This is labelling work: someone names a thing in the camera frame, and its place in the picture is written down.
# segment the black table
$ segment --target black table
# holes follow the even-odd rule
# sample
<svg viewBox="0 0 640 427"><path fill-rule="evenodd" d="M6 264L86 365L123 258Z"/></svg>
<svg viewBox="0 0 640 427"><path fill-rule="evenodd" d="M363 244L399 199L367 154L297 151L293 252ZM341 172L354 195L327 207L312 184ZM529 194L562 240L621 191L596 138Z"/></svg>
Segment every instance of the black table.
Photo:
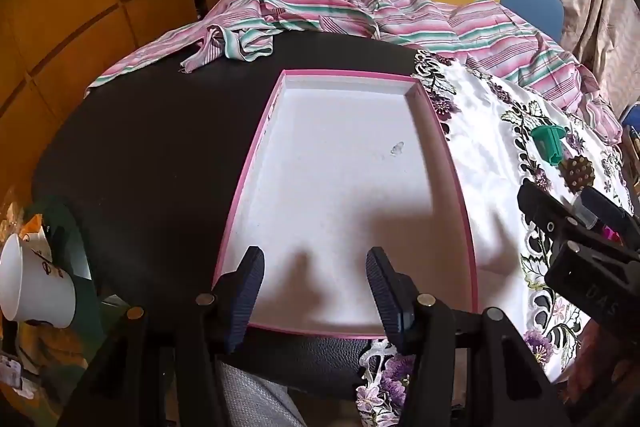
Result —
<svg viewBox="0 0 640 427"><path fill-rule="evenodd" d="M185 48L99 87L66 120L33 177L34 199L76 216L94 277L131 305L162 309L208 292L238 178L283 69L412 74L415 51L311 32L274 38L274 53L221 58L191 74ZM344 399L367 341L249 328L228 361L289 387Z"/></svg>

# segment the pink striped fabric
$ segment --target pink striped fabric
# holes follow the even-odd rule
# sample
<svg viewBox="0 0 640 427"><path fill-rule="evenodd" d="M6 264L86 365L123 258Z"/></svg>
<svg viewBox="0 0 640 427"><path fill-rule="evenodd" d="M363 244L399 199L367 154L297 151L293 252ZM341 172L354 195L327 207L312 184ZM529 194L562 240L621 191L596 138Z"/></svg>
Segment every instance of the pink striped fabric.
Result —
<svg viewBox="0 0 640 427"><path fill-rule="evenodd" d="M223 55L255 60L270 55L273 36L286 30L344 33L425 48L539 92L582 118L607 144L622 136L591 72L493 0L460 7L431 0L221 0L203 20L143 46L89 88L195 42L199 51L181 64L186 73Z"/></svg>

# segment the black clamp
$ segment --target black clamp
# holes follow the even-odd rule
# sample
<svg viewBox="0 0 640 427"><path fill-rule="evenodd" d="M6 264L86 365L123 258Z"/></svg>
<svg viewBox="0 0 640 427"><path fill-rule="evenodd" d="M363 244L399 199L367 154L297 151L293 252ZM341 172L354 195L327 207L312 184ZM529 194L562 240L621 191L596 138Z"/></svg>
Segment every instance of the black clamp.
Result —
<svg viewBox="0 0 640 427"><path fill-rule="evenodd" d="M58 427L166 425L167 349L175 353L180 424L228 425L213 359L242 342L263 276L264 254L249 247L235 272L192 303L162 316L130 308L85 371Z"/></svg>
<svg viewBox="0 0 640 427"><path fill-rule="evenodd" d="M640 340L640 229L634 216L593 187L582 190L582 203L624 245L582 226L559 201L525 180L518 206L553 240L546 284L626 341Z"/></svg>
<svg viewBox="0 0 640 427"><path fill-rule="evenodd" d="M498 308L452 311L420 294L382 248L367 253L367 280L389 341L417 355L399 427L569 426L558 395L529 347ZM452 410L456 348L466 348L465 406Z"/></svg>

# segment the small stain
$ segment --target small stain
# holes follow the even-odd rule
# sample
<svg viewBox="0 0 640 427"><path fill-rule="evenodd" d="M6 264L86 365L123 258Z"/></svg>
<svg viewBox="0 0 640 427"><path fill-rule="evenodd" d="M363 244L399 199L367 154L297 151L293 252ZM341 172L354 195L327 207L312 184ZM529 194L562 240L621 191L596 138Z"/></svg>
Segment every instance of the small stain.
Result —
<svg viewBox="0 0 640 427"><path fill-rule="evenodd" d="M404 142L398 142L391 148L391 156L399 156L402 154L402 147Z"/></svg>

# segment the metal bolt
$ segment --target metal bolt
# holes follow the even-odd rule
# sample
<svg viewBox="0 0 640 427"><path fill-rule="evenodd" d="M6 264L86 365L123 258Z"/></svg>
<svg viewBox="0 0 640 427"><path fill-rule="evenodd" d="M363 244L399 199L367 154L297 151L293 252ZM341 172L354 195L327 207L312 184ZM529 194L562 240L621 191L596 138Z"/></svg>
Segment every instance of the metal bolt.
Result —
<svg viewBox="0 0 640 427"><path fill-rule="evenodd" d="M572 250L575 253L578 253L580 251L580 247L575 241L567 241L566 245L569 247L569 250Z"/></svg>
<svg viewBox="0 0 640 427"><path fill-rule="evenodd" d="M489 308L486 311L486 316L492 321L501 321L504 318L504 313L502 313L498 308Z"/></svg>
<svg viewBox="0 0 640 427"><path fill-rule="evenodd" d="M418 295L418 304L422 306L433 306L436 303L436 298L430 293L421 293Z"/></svg>
<svg viewBox="0 0 640 427"><path fill-rule="evenodd" d="M196 297L196 304L198 306L209 306L216 298L210 293L201 293Z"/></svg>
<svg viewBox="0 0 640 427"><path fill-rule="evenodd" d="M144 314L145 311L140 306L134 306L133 308L129 308L127 310L127 318L130 321L136 321Z"/></svg>

